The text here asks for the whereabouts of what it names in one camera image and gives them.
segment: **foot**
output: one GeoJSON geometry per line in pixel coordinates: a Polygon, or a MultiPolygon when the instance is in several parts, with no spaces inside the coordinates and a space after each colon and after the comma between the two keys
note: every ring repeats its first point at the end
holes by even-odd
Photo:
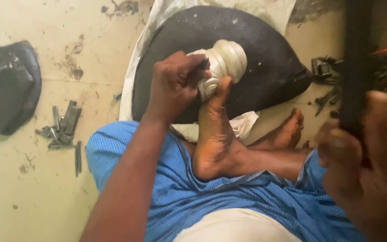
{"type": "Polygon", "coordinates": [[[301,139],[304,115],[298,108],[279,127],[253,143],[249,148],[256,150],[293,149],[301,139]]]}
{"type": "Polygon", "coordinates": [[[235,162],[245,146],[234,135],[226,113],[230,78],[223,78],[218,84],[216,96],[204,103],[199,113],[199,136],[192,159],[195,176],[200,180],[218,177],[235,177],[235,162]]]}

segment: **striped blue cloth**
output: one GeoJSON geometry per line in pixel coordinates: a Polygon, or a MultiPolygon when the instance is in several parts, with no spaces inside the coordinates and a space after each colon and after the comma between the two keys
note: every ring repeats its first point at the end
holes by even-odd
{"type": "MultiPolygon", "coordinates": [[[[115,122],[90,137],[86,157],[100,192],[137,126],[133,121],[115,122]]],[[[325,169],[317,161],[313,151],[295,184],[267,171],[201,182],[183,144],[168,133],[159,155],[144,241],[172,241],[206,214],[236,207],[275,219],[302,241],[365,241],[323,190],[325,169]]]]}

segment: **black pad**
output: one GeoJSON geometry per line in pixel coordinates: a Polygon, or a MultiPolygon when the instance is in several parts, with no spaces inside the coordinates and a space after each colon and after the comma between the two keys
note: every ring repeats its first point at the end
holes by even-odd
{"type": "MultiPolygon", "coordinates": [[[[239,43],[248,62],[243,78],[231,87],[229,119],[286,102],[309,87],[312,74],[300,63],[286,39],[270,25],[236,9],[197,6],[173,15],[151,39],[135,74],[134,120],[140,121],[146,111],[154,63],[179,50],[190,53],[212,48],[220,39],[239,43]]],[[[198,121],[200,107],[198,96],[174,123],[198,121]]]]}
{"type": "Polygon", "coordinates": [[[41,72],[28,41],[0,47],[0,134],[13,134],[34,114],[41,72]]]}

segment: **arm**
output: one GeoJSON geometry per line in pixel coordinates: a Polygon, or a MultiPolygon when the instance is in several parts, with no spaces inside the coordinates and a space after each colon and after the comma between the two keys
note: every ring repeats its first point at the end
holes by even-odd
{"type": "Polygon", "coordinates": [[[204,55],[177,52],[153,67],[150,102],[131,142],[115,166],[80,238],[142,241],[159,153],[174,118],[195,98],[204,55]]]}
{"type": "Polygon", "coordinates": [[[328,168],[323,176],[326,192],[369,241],[387,241],[387,95],[369,93],[364,153],[338,122],[326,123],[316,140],[320,165],[328,168]]]}

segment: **floor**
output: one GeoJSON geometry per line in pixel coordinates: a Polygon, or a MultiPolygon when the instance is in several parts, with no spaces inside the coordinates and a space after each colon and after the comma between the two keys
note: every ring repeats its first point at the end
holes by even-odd
{"type": "MultiPolygon", "coordinates": [[[[13,135],[0,136],[0,241],[78,240],[98,197],[84,147],[83,173],[76,178],[74,150],[48,151],[47,140],[34,130],[52,123],[52,105],[64,113],[71,99],[83,107],[75,141],[86,144],[100,126],[117,121],[120,104],[113,94],[122,89],[132,47],[152,4],[125,1],[116,8],[110,0],[0,0],[0,46],[28,40],[43,77],[34,118],[13,135]],[[73,49],[79,44],[77,53],[73,49]],[[73,69],[78,68],[84,74],[76,80],[73,69]]],[[[386,21],[378,22],[375,38],[387,47],[387,5],[377,9],[386,21]]],[[[291,19],[286,38],[301,62],[310,67],[313,57],[342,56],[342,18],[338,8],[331,8],[291,19]]],[[[312,140],[314,146],[315,133],[335,107],[314,117],[317,106],[308,102],[328,89],[312,84],[290,102],[262,111],[245,142],[260,138],[298,107],[305,115],[300,145],[312,140]]]]}

